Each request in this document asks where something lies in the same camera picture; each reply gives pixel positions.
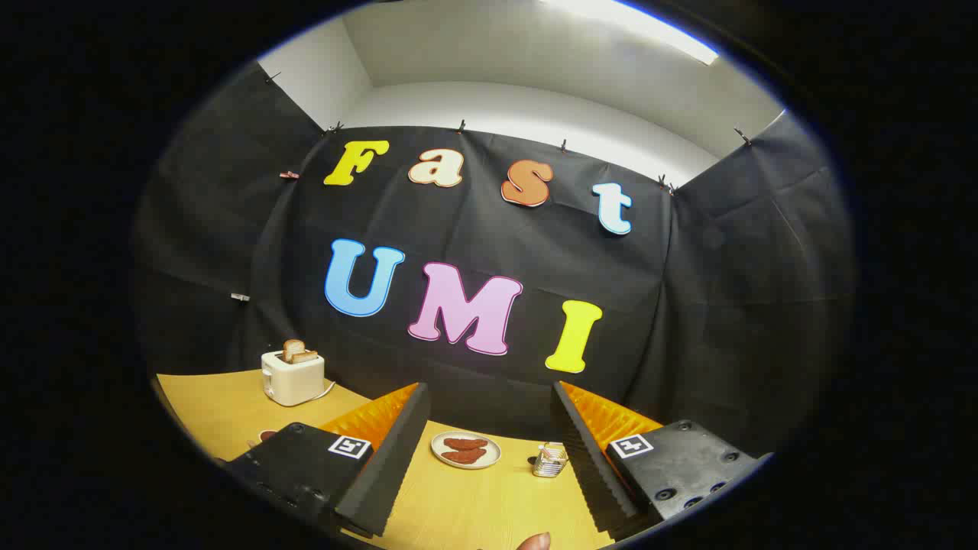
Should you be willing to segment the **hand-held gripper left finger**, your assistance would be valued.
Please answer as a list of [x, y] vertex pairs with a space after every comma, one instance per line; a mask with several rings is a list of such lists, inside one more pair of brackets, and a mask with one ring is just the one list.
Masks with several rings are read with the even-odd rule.
[[291, 422], [225, 469], [308, 525], [371, 539], [387, 528], [430, 410], [429, 387], [412, 383], [321, 427]]

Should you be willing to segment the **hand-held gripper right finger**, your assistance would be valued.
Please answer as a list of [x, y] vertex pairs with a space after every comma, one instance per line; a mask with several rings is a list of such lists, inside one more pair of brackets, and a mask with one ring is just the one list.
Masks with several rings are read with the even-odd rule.
[[596, 529], [614, 541], [687, 516], [765, 462], [700, 422], [660, 424], [563, 380], [552, 424]]

